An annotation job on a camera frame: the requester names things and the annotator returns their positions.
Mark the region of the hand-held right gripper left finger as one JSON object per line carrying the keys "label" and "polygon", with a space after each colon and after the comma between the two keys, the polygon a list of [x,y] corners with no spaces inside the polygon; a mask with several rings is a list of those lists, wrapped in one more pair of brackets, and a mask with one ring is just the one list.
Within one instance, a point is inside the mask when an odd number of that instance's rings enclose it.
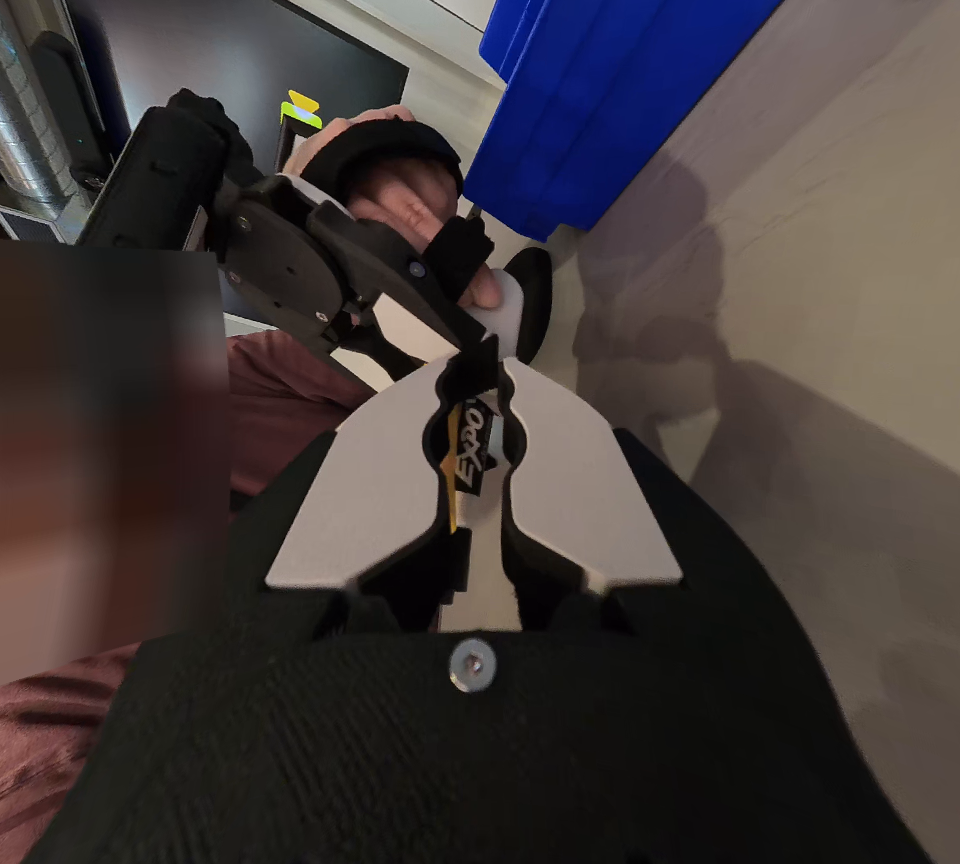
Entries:
{"label": "hand-held right gripper left finger", "polygon": [[441,464],[425,435],[450,358],[414,371],[339,428],[268,571],[275,591],[357,591],[450,531]]}

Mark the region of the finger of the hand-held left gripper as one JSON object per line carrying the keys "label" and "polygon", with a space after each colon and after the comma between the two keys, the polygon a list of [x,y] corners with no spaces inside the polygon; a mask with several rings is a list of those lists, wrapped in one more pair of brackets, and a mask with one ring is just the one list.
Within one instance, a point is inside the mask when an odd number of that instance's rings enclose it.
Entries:
{"label": "finger of the hand-held left gripper", "polygon": [[412,373],[412,358],[389,343],[374,344],[366,351],[339,347],[329,354],[329,358],[345,373],[378,393]]}
{"label": "finger of the hand-held left gripper", "polygon": [[384,339],[424,364],[462,351],[386,292],[379,295],[372,311]]}

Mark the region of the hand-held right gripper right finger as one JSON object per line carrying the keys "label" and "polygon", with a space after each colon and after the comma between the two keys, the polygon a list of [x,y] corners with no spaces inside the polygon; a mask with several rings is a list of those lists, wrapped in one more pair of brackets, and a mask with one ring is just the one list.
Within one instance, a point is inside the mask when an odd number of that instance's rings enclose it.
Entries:
{"label": "hand-held right gripper right finger", "polygon": [[501,363],[504,541],[564,589],[676,585],[683,572],[614,431],[551,378]]}

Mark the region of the black dry erase marker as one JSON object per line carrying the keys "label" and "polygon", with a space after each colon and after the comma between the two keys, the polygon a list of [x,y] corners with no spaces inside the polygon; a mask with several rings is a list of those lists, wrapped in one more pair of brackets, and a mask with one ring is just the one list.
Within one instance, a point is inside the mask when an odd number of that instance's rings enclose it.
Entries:
{"label": "black dry erase marker", "polygon": [[451,412],[448,462],[451,487],[458,495],[479,498],[487,473],[498,467],[497,454],[491,451],[498,420],[481,396],[465,399]]}

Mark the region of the person's left hand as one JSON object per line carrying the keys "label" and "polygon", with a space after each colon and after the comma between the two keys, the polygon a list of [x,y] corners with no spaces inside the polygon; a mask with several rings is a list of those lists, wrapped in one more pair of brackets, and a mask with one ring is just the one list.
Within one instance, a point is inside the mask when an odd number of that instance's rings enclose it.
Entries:
{"label": "person's left hand", "polygon": [[[334,118],[292,151],[283,172],[303,177],[308,163],[329,149],[333,139],[362,123],[414,120],[414,114],[403,105]],[[388,156],[374,158],[354,171],[339,202],[356,219],[386,224],[421,253],[458,214],[460,194],[454,174],[441,162]]]}

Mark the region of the yellow-green tag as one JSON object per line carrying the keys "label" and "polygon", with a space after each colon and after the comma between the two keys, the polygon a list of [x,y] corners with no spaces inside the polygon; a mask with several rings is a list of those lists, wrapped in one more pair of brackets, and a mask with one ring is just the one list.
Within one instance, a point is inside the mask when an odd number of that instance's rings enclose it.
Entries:
{"label": "yellow-green tag", "polygon": [[290,119],[316,130],[323,128],[323,121],[319,116],[317,100],[296,90],[288,90],[287,99],[280,105],[280,121]]}

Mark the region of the black monitor screen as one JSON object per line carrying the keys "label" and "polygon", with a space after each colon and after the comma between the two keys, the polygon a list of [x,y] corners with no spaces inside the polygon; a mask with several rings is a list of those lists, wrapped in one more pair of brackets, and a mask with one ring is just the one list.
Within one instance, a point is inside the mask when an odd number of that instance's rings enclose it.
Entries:
{"label": "black monitor screen", "polygon": [[286,0],[65,0],[111,154],[178,90],[221,102],[271,173],[295,90],[324,122],[398,104],[406,66]]}

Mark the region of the blue plastic bin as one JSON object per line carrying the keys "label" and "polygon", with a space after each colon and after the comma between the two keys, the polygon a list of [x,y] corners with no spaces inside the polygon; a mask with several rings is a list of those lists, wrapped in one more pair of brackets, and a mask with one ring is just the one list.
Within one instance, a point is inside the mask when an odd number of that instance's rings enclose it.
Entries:
{"label": "blue plastic bin", "polygon": [[465,197],[542,241],[587,231],[783,0],[496,0],[505,82]]}

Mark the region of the silver ventilation duct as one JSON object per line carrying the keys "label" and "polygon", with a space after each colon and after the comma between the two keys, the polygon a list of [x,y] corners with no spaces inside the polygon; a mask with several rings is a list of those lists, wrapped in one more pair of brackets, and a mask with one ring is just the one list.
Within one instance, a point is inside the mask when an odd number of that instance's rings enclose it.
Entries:
{"label": "silver ventilation duct", "polygon": [[77,186],[30,55],[32,42],[48,31],[71,35],[63,0],[1,0],[2,180],[38,213],[54,217]]}

